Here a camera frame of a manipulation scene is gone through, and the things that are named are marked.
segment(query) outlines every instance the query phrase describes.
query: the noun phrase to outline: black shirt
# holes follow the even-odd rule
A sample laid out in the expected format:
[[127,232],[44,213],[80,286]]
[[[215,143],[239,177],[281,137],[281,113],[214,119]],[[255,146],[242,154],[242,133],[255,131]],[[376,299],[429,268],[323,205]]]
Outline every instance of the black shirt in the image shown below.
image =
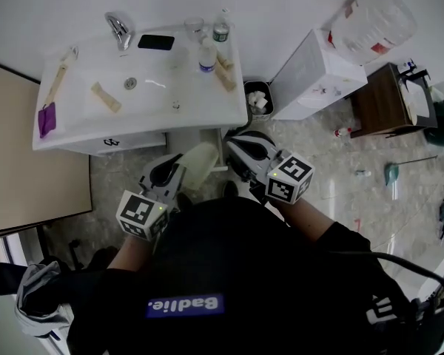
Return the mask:
[[[256,202],[207,201],[174,217],[139,272],[105,272],[68,344],[86,355],[373,353],[366,311],[392,280],[376,260],[326,252],[369,250],[367,239],[339,223],[312,245]],[[213,296],[216,314],[147,317],[164,309],[155,302],[180,297],[184,309]]]

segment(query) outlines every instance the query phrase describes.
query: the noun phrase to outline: floor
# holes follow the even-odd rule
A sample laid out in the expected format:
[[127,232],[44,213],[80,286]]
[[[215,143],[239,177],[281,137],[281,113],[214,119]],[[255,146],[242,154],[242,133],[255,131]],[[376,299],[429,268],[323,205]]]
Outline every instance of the floor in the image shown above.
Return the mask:
[[[359,231],[371,241],[371,248],[409,260],[429,246],[438,245],[439,206],[444,198],[444,148],[428,145],[422,133],[397,138],[370,136],[336,138],[333,131],[356,123],[349,101],[338,101],[302,121],[267,121],[251,129],[269,135],[281,147],[295,151],[316,167],[315,177],[304,197],[316,208]],[[78,238],[76,254],[88,264],[93,253],[105,246],[119,246],[124,233],[115,212],[125,189],[140,192],[138,179],[146,162],[163,155],[165,148],[116,152],[91,157],[91,213],[57,220],[45,229],[51,253],[72,260],[67,244]],[[383,167],[439,155],[433,160],[400,166],[400,177],[386,187]],[[357,170],[371,176],[356,176]],[[238,180],[231,172],[214,173],[196,193],[194,201],[218,196],[226,179]],[[243,194],[247,185],[239,182]],[[398,268],[385,265],[395,275]]]

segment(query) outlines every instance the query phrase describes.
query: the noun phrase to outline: forearm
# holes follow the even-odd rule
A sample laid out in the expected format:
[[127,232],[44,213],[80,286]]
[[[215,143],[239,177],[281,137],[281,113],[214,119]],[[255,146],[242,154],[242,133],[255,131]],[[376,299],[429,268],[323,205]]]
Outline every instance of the forearm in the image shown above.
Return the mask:
[[275,207],[291,227],[300,230],[312,242],[316,242],[334,223],[302,198],[293,205],[275,203]]
[[107,268],[138,271],[152,253],[150,242],[129,235],[113,261]]

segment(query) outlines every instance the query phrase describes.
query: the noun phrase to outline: black phone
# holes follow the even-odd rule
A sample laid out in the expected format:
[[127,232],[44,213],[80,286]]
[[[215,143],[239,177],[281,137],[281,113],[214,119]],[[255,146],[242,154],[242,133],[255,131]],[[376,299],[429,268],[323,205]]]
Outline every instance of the black phone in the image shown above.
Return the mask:
[[143,34],[138,42],[140,49],[171,50],[175,38],[168,35]]

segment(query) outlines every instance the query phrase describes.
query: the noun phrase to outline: white sink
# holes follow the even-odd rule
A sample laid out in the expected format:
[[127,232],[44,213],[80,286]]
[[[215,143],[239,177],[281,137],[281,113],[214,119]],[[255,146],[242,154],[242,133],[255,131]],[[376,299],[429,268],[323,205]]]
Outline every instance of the white sink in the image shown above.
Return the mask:
[[[170,51],[140,49],[137,45],[144,33],[174,36],[175,42]],[[229,38],[219,50],[235,64],[232,78],[238,85],[231,92],[213,72],[199,70],[198,44],[189,41],[182,26],[137,33],[124,52],[118,50],[111,33],[78,43],[78,58],[70,63],[55,97],[56,129],[40,139],[35,122],[33,148],[73,149],[69,145],[120,135],[244,125],[247,115],[234,28]],[[65,52],[46,61],[36,117]],[[131,90],[124,86],[128,78],[136,79]],[[121,103],[117,113],[91,91],[95,82]],[[83,151],[82,146],[76,151],[100,152],[95,147]]]

